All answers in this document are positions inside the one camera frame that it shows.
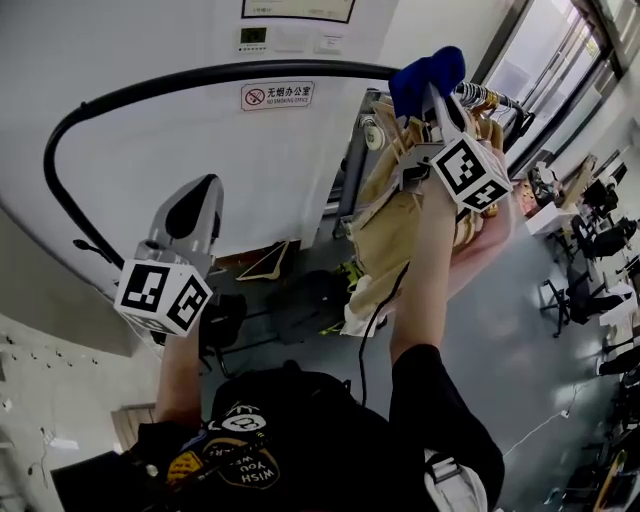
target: white tiled floor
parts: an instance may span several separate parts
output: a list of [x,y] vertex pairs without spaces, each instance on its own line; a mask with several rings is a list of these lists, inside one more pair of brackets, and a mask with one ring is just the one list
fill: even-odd
[[[49,471],[114,449],[118,439],[110,412],[122,406],[152,403],[160,359],[140,342],[133,357],[114,356],[53,338],[0,316],[0,350],[6,382],[0,382],[0,425],[15,447],[8,453],[29,503],[36,510],[60,511]],[[6,342],[8,335],[15,345]],[[78,449],[49,446],[44,461],[48,489],[38,470],[27,468],[43,455],[40,428],[73,440]],[[2,475],[2,494],[15,490]],[[12,500],[7,510],[24,510]]]

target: black t-shirt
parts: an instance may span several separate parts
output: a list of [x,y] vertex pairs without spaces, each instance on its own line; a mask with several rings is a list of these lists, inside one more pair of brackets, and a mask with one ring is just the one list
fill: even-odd
[[502,454],[426,345],[393,367],[388,422],[329,375],[248,373],[221,386],[199,432],[141,425],[130,452],[58,470],[54,481],[67,512],[138,511],[163,499],[183,512],[434,510],[424,449],[476,471],[495,505]]

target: light switch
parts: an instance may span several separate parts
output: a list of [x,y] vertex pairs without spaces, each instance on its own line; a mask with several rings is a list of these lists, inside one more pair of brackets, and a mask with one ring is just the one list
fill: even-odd
[[316,41],[314,53],[340,55],[342,53],[342,39],[342,36],[322,35]]

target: white box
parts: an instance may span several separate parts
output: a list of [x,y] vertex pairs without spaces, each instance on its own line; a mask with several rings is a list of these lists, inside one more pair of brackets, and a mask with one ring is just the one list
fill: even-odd
[[498,158],[466,133],[447,144],[431,165],[453,200],[478,213],[513,190]]
[[145,329],[186,336],[211,295],[191,265],[127,260],[114,307]]

